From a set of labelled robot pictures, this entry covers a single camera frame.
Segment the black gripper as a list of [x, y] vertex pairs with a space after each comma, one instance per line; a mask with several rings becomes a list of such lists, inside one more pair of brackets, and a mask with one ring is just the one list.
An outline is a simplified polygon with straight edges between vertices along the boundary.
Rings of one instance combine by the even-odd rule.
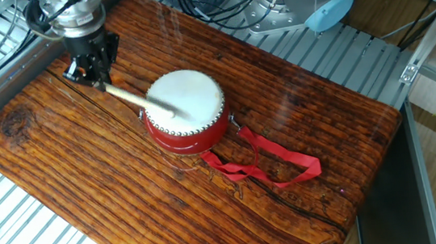
[[117, 58], [118, 45], [119, 35], [107, 33], [105, 27], [86, 36], [65, 38], [65, 48], [72, 61], [63, 77], [103, 91], [103, 81], [111, 85], [111, 66]]

